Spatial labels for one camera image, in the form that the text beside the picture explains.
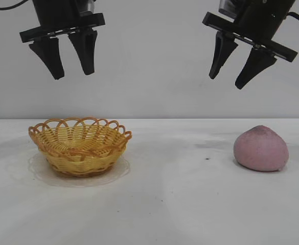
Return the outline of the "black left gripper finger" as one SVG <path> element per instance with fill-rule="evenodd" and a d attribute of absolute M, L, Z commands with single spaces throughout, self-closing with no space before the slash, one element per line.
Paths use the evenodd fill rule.
<path fill-rule="evenodd" d="M 55 80 L 64 77 L 58 38 L 44 38 L 29 44 L 29 48 L 42 60 Z"/>
<path fill-rule="evenodd" d="M 81 30 L 68 34 L 85 75 L 91 75 L 95 72 L 94 53 L 97 39 L 96 30 Z"/>

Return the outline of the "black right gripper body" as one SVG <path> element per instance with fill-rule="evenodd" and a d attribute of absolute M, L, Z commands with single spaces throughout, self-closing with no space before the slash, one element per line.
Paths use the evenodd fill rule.
<path fill-rule="evenodd" d="M 293 4 L 294 1 L 220 1 L 219 13 L 233 21 L 207 12 L 202 23 L 292 62 L 297 52 L 272 39 Z"/>

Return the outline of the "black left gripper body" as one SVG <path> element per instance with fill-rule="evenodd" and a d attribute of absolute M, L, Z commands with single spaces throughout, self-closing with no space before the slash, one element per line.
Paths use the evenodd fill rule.
<path fill-rule="evenodd" d="M 94 1 L 32 1 L 40 26 L 20 32 L 23 43 L 74 29 L 105 25 L 103 13 L 95 13 Z"/>

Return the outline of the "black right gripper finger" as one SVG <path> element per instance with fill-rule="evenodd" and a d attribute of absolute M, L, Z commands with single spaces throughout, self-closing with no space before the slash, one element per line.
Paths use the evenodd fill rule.
<path fill-rule="evenodd" d="M 275 58 L 273 53 L 253 47 L 243 69 L 235 81 L 235 86 L 238 89 L 242 89 L 251 79 L 263 70 L 274 65 L 276 61 L 277 58 Z"/>
<path fill-rule="evenodd" d="M 235 43 L 235 35 L 223 31 L 218 31 L 216 33 L 213 63 L 209 72 L 209 77 L 211 79 L 214 79 L 217 76 L 220 69 L 237 46 L 238 44 Z"/>

